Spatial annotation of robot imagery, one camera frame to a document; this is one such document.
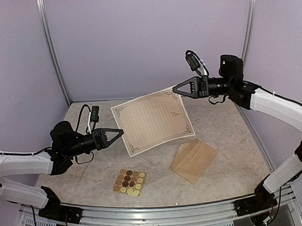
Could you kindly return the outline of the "ornate bordered letter paper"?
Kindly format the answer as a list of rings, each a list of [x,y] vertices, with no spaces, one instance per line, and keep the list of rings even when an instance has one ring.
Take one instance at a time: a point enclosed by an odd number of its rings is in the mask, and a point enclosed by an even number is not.
[[[169,141],[195,135],[181,95],[172,87],[111,108],[129,157]]]

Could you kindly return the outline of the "brown kraft envelope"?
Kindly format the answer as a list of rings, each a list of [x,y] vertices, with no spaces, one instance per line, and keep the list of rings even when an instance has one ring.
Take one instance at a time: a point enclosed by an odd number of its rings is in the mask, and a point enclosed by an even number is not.
[[[196,184],[217,153],[217,149],[204,143],[197,143],[192,148],[188,143],[183,143],[179,146],[171,169],[191,184]]]

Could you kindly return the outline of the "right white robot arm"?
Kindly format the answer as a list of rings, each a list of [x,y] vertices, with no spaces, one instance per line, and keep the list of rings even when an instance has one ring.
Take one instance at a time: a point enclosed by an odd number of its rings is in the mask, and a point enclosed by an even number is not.
[[[302,104],[270,92],[262,86],[244,80],[243,60],[234,55],[221,55],[219,77],[210,77],[203,61],[192,51],[185,54],[192,71],[197,73],[173,87],[173,92],[193,99],[229,98],[246,110],[274,117],[302,133]],[[262,210],[285,183],[302,173],[302,140],[293,155],[284,161],[256,188],[251,206]]]

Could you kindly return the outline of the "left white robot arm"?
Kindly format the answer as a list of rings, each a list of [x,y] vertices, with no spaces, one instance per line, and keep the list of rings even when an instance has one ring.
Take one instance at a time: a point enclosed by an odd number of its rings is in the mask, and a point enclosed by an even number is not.
[[[85,135],[74,131],[68,121],[61,121],[50,132],[51,147],[32,153],[0,151],[0,200],[30,205],[45,210],[55,220],[61,219],[65,208],[50,188],[29,186],[8,177],[62,175],[73,165],[74,157],[106,149],[123,133],[120,129],[99,128]]]

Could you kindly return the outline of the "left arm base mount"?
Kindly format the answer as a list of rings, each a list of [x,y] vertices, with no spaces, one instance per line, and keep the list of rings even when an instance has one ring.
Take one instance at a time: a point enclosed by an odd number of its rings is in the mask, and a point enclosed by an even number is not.
[[[59,197],[46,186],[41,187],[45,191],[48,202],[38,212],[39,217],[64,223],[79,224],[83,209],[80,207],[61,205]]]

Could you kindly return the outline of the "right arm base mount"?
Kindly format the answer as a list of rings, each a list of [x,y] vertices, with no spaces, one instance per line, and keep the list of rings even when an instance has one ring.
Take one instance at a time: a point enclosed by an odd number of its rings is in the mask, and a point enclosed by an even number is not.
[[[249,198],[239,199],[234,202],[237,216],[248,215],[251,213],[263,211],[264,209],[277,206],[277,200],[273,193],[269,193],[263,186],[259,184],[254,189],[254,195]]]

